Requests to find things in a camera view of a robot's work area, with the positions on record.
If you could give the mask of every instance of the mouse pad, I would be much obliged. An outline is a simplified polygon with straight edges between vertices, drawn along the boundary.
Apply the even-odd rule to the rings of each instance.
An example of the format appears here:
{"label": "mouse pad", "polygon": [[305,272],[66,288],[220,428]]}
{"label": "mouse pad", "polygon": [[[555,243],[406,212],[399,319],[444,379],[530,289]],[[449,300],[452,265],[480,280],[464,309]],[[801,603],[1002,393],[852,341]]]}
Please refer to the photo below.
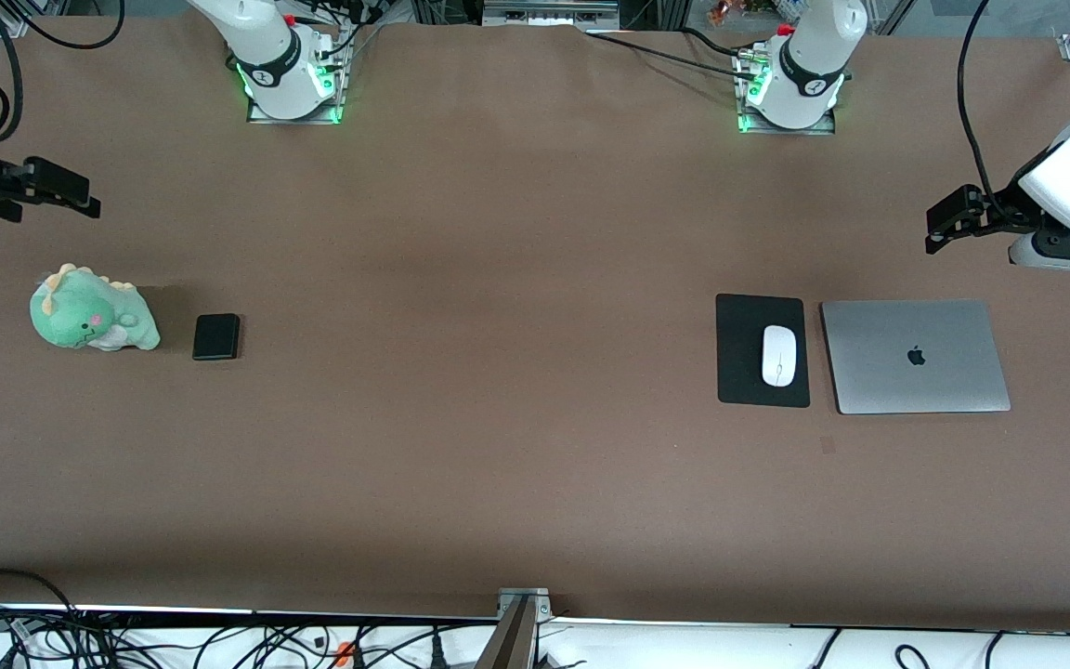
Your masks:
{"label": "mouse pad", "polygon": [[[795,378],[782,389],[762,380],[762,331],[768,325],[795,334]],[[735,405],[811,406],[802,300],[717,295],[717,398]]]}

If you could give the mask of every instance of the brown tabletop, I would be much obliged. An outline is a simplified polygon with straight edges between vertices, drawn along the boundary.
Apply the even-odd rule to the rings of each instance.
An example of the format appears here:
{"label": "brown tabletop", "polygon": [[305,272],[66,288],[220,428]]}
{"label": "brown tabletop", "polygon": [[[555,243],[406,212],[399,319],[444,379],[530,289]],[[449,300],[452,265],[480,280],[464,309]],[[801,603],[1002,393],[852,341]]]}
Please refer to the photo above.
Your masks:
{"label": "brown tabletop", "polygon": [[[922,250],[975,181],[959,47],[867,39],[838,135],[791,138],[570,27],[386,27],[336,127],[243,123],[194,13],[22,39],[0,157],[88,174],[103,215],[0,222],[0,566],[98,604],[484,614],[544,586],[576,615],[1070,627],[1070,274],[1010,237]],[[978,41],[969,81],[1005,183],[1070,64]],[[143,287],[165,344],[39,338],[64,262]],[[806,301],[810,410],[717,401],[718,292]],[[838,415],[820,302],[933,298],[989,302],[1013,411]],[[193,362],[230,310],[241,360]]]}

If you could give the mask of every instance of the stuffed animal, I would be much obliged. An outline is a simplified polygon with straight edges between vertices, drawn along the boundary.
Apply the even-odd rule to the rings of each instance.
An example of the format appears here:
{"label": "stuffed animal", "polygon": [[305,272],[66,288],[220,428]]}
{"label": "stuffed animal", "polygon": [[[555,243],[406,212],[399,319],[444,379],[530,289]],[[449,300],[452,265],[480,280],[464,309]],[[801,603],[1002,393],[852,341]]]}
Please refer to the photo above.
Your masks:
{"label": "stuffed animal", "polygon": [[159,346],[148,302],[132,284],[110,283],[88,267],[64,263],[31,297],[31,322],[48,343],[65,349],[117,351]]}

